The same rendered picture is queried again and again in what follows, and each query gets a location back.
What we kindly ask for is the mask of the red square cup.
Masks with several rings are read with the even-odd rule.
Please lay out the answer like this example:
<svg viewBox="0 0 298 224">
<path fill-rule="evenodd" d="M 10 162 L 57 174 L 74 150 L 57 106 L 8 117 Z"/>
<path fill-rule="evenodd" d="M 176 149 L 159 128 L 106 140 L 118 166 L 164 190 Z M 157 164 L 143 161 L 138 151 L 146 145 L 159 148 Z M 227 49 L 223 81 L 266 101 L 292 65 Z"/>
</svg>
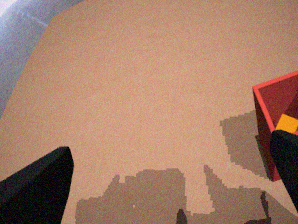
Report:
<svg viewBox="0 0 298 224">
<path fill-rule="evenodd" d="M 269 168 L 271 180 L 279 181 L 277 165 L 274 165 L 270 153 L 271 132 L 277 128 L 279 117 L 282 115 L 298 119 L 298 69 L 285 76 L 253 87 L 255 111 L 257 111 L 257 127 L 259 144 Z"/>
</svg>

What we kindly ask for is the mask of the olive yellow block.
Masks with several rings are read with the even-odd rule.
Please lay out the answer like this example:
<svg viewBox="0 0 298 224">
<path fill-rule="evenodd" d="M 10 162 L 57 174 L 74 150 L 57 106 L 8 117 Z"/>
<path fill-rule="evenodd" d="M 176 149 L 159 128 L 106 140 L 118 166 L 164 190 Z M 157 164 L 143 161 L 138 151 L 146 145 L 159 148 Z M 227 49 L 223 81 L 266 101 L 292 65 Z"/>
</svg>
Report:
<svg viewBox="0 0 298 224">
<path fill-rule="evenodd" d="M 278 125 L 275 129 L 283 129 L 283 131 L 290 133 L 298 132 L 298 119 L 294 119 L 294 117 L 291 116 L 282 115 L 282 117 L 279 117 Z"/>
</svg>

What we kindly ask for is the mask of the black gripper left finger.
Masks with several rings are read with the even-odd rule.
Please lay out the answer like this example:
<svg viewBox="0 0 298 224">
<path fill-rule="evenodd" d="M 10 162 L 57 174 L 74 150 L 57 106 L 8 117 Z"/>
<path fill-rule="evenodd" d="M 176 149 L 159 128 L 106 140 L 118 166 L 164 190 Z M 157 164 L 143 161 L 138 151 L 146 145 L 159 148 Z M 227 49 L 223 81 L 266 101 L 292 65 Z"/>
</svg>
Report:
<svg viewBox="0 0 298 224">
<path fill-rule="evenodd" d="M 61 224 L 73 177 L 69 147 L 55 149 L 0 181 L 0 224 Z"/>
</svg>

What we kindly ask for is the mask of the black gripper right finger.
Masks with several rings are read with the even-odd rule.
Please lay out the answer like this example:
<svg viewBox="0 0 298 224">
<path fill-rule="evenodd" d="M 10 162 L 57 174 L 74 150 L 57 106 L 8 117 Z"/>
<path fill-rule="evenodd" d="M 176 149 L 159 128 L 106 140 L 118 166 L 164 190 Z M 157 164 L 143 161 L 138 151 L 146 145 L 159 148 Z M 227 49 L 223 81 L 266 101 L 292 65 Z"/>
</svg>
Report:
<svg viewBox="0 0 298 224">
<path fill-rule="evenodd" d="M 274 129 L 271 132 L 270 153 L 298 212 L 298 136 L 283 129 Z"/>
</svg>

